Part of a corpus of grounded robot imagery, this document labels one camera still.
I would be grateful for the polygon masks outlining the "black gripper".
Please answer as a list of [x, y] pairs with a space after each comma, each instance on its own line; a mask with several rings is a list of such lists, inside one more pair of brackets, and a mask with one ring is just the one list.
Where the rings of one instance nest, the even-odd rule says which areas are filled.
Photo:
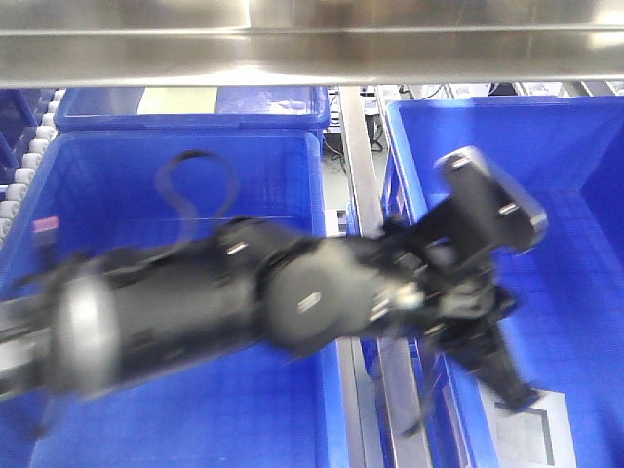
[[375, 329], [424, 338], [456, 361], [471, 361], [470, 372], [508, 410], [525, 410], [540, 395], [521, 379], [498, 325], [516, 299], [496, 283], [492, 253], [501, 244], [486, 234], [482, 215], [449, 195], [415, 224], [383, 223], [380, 262], [410, 287]]

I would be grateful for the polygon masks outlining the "gray robot arm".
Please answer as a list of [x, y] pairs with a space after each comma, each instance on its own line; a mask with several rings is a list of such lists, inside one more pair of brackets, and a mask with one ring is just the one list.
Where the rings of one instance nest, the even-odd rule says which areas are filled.
[[536, 401], [501, 336], [515, 301], [484, 239], [388, 220], [376, 238], [315, 237], [238, 217], [212, 236], [77, 253], [25, 276], [1, 304], [1, 396], [44, 388], [96, 398], [265, 341], [297, 357], [342, 337], [418, 337], [507, 408]]

